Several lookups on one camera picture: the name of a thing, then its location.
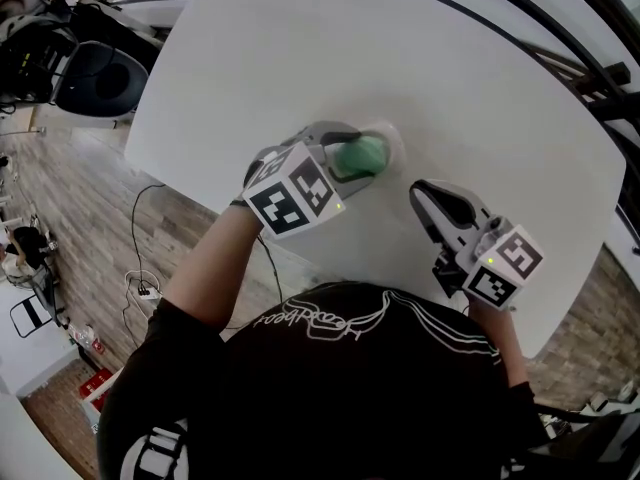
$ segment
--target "printed logo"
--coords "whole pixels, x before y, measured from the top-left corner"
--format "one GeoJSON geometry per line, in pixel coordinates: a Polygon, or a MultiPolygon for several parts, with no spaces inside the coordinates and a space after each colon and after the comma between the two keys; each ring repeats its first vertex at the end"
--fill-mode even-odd
{"type": "Polygon", "coordinates": [[[324,173],[311,158],[307,158],[289,175],[289,179],[318,217],[333,195],[324,173]]]}
{"type": "MultiPolygon", "coordinates": [[[[451,352],[465,355],[487,355],[491,357],[494,365],[501,361],[500,352],[487,341],[486,336],[461,332],[456,332],[456,336],[452,336],[447,332],[447,329],[450,331],[451,328],[423,308],[417,300],[402,296],[392,290],[382,292],[381,305],[374,308],[372,312],[367,312],[370,310],[369,307],[349,308],[348,318],[324,311],[317,304],[304,300],[304,298],[292,297],[280,306],[279,311],[268,311],[254,320],[253,327],[258,325],[293,327],[298,323],[303,323],[306,326],[307,338],[311,340],[340,341],[353,336],[353,339],[358,341],[384,320],[387,310],[392,304],[412,311],[424,329],[427,339],[431,337],[434,342],[440,343],[451,352]]],[[[400,307],[394,307],[392,311],[397,315],[398,310],[402,311],[400,307]]]]}
{"type": "Polygon", "coordinates": [[[498,247],[498,254],[522,279],[529,277],[542,261],[542,256],[518,233],[498,247]]]}
{"type": "Polygon", "coordinates": [[[280,182],[250,198],[276,235],[304,226],[309,219],[280,182]]]}
{"type": "Polygon", "coordinates": [[[469,283],[468,290],[493,302],[496,306],[502,306],[516,291],[516,287],[488,268],[480,267],[469,283]]]}

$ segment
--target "white table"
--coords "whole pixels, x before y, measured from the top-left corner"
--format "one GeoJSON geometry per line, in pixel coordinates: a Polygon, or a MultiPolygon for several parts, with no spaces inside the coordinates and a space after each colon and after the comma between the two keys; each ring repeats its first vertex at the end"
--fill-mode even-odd
{"type": "Polygon", "coordinates": [[[345,278],[446,303],[431,274],[438,249],[408,188],[419,178],[466,186],[547,254],[515,301],[534,356],[591,269],[625,169],[578,100],[509,41],[434,0],[191,0],[126,156],[220,212],[256,151],[317,119],[392,122],[408,165],[280,244],[345,278]]]}

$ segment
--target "green sponge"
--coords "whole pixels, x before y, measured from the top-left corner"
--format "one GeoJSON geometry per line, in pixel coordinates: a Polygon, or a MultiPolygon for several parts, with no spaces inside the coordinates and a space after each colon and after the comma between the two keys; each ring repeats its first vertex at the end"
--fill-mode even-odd
{"type": "Polygon", "coordinates": [[[364,135],[342,144],[334,158],[341,176],[379,174],[387,167],[389,152],[384,140],[364,135]]]}

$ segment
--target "chair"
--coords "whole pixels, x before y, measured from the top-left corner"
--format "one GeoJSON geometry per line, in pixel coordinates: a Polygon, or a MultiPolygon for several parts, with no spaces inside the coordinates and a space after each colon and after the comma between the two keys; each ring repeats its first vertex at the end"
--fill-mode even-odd
{"type": "Polygon", "coordinates": [[[142,64],[126,53],[87,41],[69,57],[53,101],[74,114],[119,117],[136,108],[148,78],[142,64]]]}
{"type": "Polygon", "coordinates": [[[66,323],[59,319],[64,312],[64,305],[60,297],[56,297],[55,277],[48,265],[41,266],[32,278],[8,277],[8,280],[16,286],[29,287],[34,292],[9,310],[18,336],[27,338],[51,321],[58,327],[66,328],[66,323]]]}
{"type": "Polygon", "coordinates": [[[631,480],[640,472],[640,412],[585,416],[551,407],[538,411],[571,423],[588,423],[571,434],[529,449],[518,462],[518,479],[631,480]]]}

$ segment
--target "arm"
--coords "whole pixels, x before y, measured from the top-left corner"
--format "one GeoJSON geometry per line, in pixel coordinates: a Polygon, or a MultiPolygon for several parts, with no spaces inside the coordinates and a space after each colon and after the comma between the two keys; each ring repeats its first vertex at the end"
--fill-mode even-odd
{"type": "Polygon", "coordinates": [[[169,281],[164,297],[222,331],[233,313],[253,242],[262,224],[249,208],[230,206],[169,281]]]}
{"type": "Polygon", "coordinates": [[[206,358],[211,383],[222,367],[224,342],[218,333],[166,302],[149,319],[144,343],[127,360],[101,411],[97,448],[102,480],[132,478],[120,474],[133,444],[154,427],[166,429],[193,415],[193,392],[185,386],[202,383],[198,358],[206,358]]]}
{"type": "Polygon", "coordinates": [[[13,236],[13,230],[7,231],[7,237],[9,238],[9,242],[11,242],[16,248],[16,251],[18,251],[18,259],[16,260],[16,265],[18,267],[21,267],[27,261],[27,255],[24,253],[22,247],[20,247],[20,244],[13,236]]]}
{"type": "Polygon", "coordinates": [[[474,320],[500,349],[507,369],[509,387],[529,381],[520,343],[509,311],[498,311],[478,299],[469,299],[469,317],[474,320]]]}

